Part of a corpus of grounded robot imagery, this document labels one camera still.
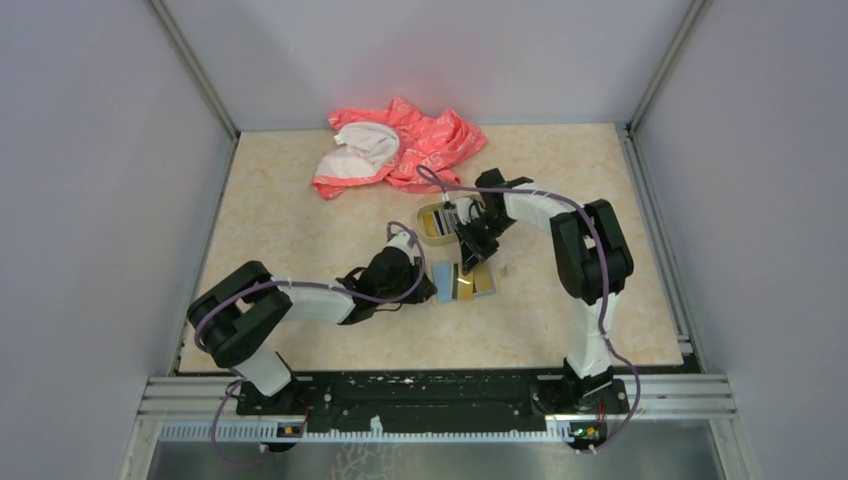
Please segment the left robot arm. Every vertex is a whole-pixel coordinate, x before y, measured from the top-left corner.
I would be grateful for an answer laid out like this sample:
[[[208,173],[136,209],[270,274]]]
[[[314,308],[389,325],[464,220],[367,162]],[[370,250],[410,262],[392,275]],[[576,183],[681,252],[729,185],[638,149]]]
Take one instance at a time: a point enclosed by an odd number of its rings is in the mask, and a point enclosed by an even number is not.
[[[382,305],[415,305],[437,287],[425,273],[421,254],[385,246],[368,265],[331,284],[278,280],[260,261],[248,261],[196,299],[186,317],[196,346],[216,366],[232,371],[259,393],[277,414],[292,411],[300,399],[294,373],[268,345],[284,321],[354,325]]]

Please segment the gold credit card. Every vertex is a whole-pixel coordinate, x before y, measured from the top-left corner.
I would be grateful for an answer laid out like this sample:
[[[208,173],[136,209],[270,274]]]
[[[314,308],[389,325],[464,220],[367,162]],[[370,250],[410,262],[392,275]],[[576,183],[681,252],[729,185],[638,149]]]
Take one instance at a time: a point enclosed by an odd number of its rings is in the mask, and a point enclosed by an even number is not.
[[[488,264],[481,264],[472,271],[472,293],[474,297],[491,295],[496,292],[493,274]]]
[[[432,274],[439,303],[470,301],[474,298],[474,276],[472,273],[464,274],[460,264],[437,263],[432,267]]]

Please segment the cream oval card tray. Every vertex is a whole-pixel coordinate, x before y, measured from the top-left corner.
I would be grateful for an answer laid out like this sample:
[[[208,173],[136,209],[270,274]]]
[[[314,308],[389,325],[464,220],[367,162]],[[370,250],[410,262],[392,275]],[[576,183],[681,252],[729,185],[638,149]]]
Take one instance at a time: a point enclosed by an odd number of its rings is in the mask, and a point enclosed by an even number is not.
[[[476,194],[425,205],[416,214],[419,238],[430,246],[456,243],[459,227],[479,218],[483,211],[482,198]]]

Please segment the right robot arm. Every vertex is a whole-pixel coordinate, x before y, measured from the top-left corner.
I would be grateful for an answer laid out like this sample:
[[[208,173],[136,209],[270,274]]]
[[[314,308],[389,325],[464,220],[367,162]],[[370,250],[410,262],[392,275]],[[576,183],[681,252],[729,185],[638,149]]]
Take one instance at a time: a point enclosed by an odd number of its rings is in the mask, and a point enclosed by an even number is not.
[[[493,256],[500,236],[524,223],[547,234],[560,283],[575,302],[575,336],[565,358],[563,398],[576,412],[590,411],[612,382],[610,332],[614,311],[634,260],[612,205],[579,204],[527,177],[507,181],[499,169],[483,172],[475,196],[457,198],[456,233],[461,270],[470,272]]]

